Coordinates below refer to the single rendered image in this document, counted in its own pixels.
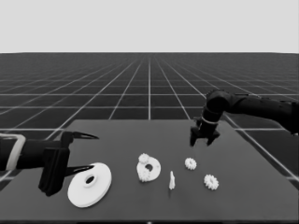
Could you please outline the large thick white disc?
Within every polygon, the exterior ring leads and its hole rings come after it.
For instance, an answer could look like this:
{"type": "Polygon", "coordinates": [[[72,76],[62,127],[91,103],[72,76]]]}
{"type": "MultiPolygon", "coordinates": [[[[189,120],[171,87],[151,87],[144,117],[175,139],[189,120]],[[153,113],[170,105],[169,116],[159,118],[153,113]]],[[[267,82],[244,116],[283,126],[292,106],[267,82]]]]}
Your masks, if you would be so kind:
{"type": "Polygon", "coordinates": [[[76,174],[67,190],[68,200],[78,208],[87,208],[98,203],[108,192],[112,183],[109,167],[92,163],[92,169],[76,174]]]}

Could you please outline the white round carrier with pins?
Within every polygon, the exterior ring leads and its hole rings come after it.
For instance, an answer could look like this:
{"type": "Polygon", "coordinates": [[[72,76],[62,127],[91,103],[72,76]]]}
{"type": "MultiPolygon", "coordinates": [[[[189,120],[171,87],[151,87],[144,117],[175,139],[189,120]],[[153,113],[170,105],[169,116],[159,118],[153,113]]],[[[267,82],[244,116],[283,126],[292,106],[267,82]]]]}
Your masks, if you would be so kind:
{"type": "Polygon", "coordinates": [[[157,159],[151,157],[150,155],[149,161],[147,163],[143,164],[138,161],[138,164],[136,166],[137,174],[140,170],[145,168],[147,168],[150,171],[150,181],[155,180],[160,175],[160,172],[162,170],[160,162],[157,159]]]}

